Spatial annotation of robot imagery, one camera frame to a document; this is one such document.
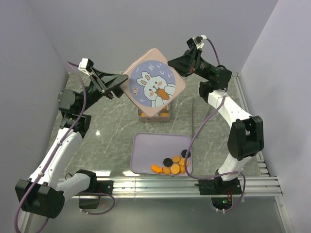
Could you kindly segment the metal tongs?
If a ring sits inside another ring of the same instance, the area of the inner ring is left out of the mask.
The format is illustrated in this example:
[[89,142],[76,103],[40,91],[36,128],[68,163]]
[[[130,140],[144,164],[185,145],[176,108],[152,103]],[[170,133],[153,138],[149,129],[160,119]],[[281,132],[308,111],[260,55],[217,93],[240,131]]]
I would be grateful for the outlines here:
[[192,100],[192,120],[191,120],[191,136],[193,137],[204,120],[205,109],[203,100],[197,96]]

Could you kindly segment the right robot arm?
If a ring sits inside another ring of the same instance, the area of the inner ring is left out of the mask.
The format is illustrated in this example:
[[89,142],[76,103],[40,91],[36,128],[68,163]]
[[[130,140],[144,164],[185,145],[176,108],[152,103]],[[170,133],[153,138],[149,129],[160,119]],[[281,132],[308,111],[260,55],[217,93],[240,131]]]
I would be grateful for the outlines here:
[[245,164],[264,147],[263,120],[243,110],[227,93],[232,72],[223,65],[213,66],[201,57],[201,49],[192,47],[168,65],[180,76],[196,74],[205,79],[199,83],[199,96],[215,108],[230,127],[228,156],[212,178],[200,178],[201,194],[227,194],[237,186],[238,175]]

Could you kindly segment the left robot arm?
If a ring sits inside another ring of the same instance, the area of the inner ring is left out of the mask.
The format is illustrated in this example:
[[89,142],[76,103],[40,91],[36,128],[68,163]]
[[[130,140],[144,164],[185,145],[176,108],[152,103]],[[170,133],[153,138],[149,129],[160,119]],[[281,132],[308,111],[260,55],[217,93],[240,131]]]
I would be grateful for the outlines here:
[[128,75],[103,73],[94,68],[90,73],[89,86],[82,92],[65,89],[58,94],[62,121],[57,137],[44,160],[27,180],[19,180],[15,186],[20,209],[56,218],[65,202],[84,192],[93,195],[98,190],[96,173],[80,169],[71,178],[59,183],[64,166],[81,145],[91,122],[84,111],[102,97],[113,99],[123,94],[121,85]]

